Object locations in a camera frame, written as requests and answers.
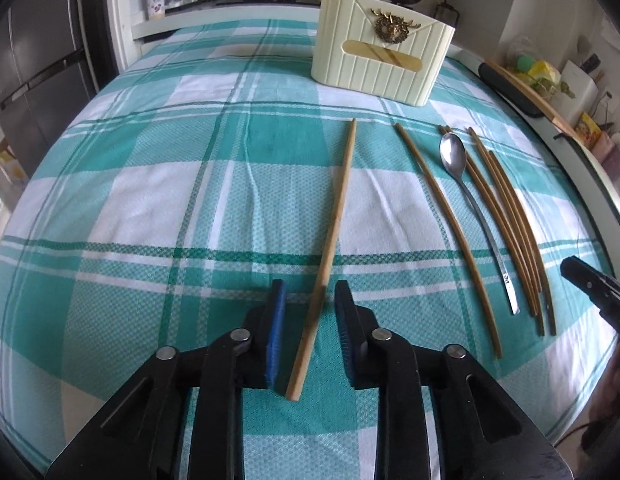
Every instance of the black cable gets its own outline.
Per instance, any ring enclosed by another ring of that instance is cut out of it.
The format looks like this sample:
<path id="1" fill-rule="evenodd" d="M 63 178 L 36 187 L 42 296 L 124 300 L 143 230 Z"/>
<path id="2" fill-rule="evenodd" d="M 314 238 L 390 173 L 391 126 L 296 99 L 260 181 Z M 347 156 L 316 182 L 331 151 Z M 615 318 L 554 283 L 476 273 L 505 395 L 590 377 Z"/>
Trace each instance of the black cable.
<path id="1" fill-rule="evenodd" d="M 597 421 L 596 420 L 591 420 L 590 422 L 586 422 L 586 424 L 581 424 L 580 426 L 577 426 L 572 431 L 569 431 L 564 436 L 562 436 L 559 439 L 559 441 L 556 444 L 554 444 L 554 447 L 555 448 L 559 447 L 559 445 L 562 444 L 565 439 L 567 439 L 568 437 L 574 435 L 575 433 L 577 433 L 577 431 L 585 430 L 588 426 L 593 425 L 595 422 L 597 422 Z"/>

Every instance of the wooden cutting board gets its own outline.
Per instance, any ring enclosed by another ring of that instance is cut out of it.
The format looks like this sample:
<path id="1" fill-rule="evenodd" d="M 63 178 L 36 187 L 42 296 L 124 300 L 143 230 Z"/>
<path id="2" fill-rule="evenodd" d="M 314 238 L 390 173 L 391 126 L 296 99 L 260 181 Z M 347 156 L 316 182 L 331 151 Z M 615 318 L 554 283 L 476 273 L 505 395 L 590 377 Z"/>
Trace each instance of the wooden cutting board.
<path id="1" fill-rule="evenodd" d="M 583 144 L 583 141 L 574 131 L 574 128 L 570 126 L 570 124 L 563 118 L 559 113 L 552 108 L 552 106 L 543 99 L 538 93 L 536 93 L 532 88 L 526 85 L 521 79 L 519 79 L 514 74 L 508 72 L 503 67 L 497 65 L 495 62 L 487 60 L 486 63 L 496 70 L 498 73 L 504 76 L 510 83 L 512 83 L 523 95 L 525 95 L 533 104 L 541 110 L 543 115 L 545 115 L 554 126 L 556 126 L 560 131 L 564 134 L 569 135 L 578 143 Z"/>

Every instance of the tablecloth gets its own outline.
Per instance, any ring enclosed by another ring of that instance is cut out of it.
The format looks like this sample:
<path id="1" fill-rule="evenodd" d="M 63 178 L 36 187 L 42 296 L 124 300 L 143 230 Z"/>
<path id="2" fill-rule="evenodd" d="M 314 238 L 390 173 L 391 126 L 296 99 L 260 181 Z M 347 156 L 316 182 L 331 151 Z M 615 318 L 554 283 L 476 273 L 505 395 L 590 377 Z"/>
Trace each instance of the tablecloth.
<path id="1" fill-rule="evenodd" d="M 301 401 L 280 395 L 352 117 L 359 127 L 329 291 L 347 279 L 381 326 L 413 344 L 469 349 L 550 439 L 583 407 L 613 333 L 558 264 L 577 254 L 609 265 L 551 153 L 451 59 L 420 108 L 317 84 L 315 35 L 315 23 L 277 20 L 184 28 L 103 89 L 45 157 L 0 244 L 0 424 L 38 469 L 157 347 L 211 342 L 282 278 L 289 304 L 276 391 L 244 395 L 246 476 L 372 478 L 376 391 L 347 383 L 331 298 Z M 396 121 L 463 226 L 495 311 L 501 360 Z M 522 307 L 510 314 L 485 235 L 440 165 L 436 124 L 452 126 L 479 160 L 465 133 L 473 126 L 503 162 L 541 248 L 557 337 L 537 335 L 484 208 Z M 431 429 L 427 395 L 426 405 Z"/>

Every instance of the spoon handle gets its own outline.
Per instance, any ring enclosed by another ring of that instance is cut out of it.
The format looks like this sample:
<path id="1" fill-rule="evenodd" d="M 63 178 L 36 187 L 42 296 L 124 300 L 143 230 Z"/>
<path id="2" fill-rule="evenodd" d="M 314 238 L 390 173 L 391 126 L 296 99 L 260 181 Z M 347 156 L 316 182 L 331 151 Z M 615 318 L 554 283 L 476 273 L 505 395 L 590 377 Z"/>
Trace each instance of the spoon handle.
<path id="1" fill-rule="evenodd" d="M 460 178 L 457 178 L 456 181 L 459 183 L 459 186 L 461 186 L 461 189 L 463 189 L 466 197 L 468 197 L 470 205 L 474 209 L 476 217 L 479 219 L 479 224 L 481 224 L 481 228 L 484 230 L 485 237 L 488 238 L 488 243 L 492 248 L 492 253 L 497 260 L 497 266 L 499 267 L 499 272 L 501 273 L 501 280 L 503 280 L 503 285 L 505 285 L 506 287 L 508 301 L 510 302 L 510 310 L 512 311 L 512 314 L 518 314 L 519 304 L 517 303 L 517 295 L 514 292 L 514 285 L 512 285 L 512 280 L 510 279 L 510 275 L 508 273 L 508 270 L 506 269 L 506 264 L 503 261 L 503 256 L 501 256 L 501 253 L 499 252 L 499 247 L 496 240 L 494 239 L 494 236 L 492 236 L 490 226 L 485 219 L 484 213 L 482 213 L 481 209 L 479 209 L 479 205 L 476 203 L 476 200 L 474 199 L 474 196 L 472 196 L 472 193 L 470 193 L 470 190 L 468 189 L 468 186 L 466 186 L 466 183 Z"/>

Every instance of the cream utensil holder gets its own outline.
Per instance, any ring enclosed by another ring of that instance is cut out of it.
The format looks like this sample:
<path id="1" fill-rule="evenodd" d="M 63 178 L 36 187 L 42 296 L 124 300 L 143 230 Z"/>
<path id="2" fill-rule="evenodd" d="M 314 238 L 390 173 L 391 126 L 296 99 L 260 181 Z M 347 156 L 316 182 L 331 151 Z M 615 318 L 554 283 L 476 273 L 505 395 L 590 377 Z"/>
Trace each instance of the cream utensil holder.
<path id="1" fill-rule="evenodd" d="M 312 77 L 423 106 L 455 29 L 379 0 L 321 0 Z"/>

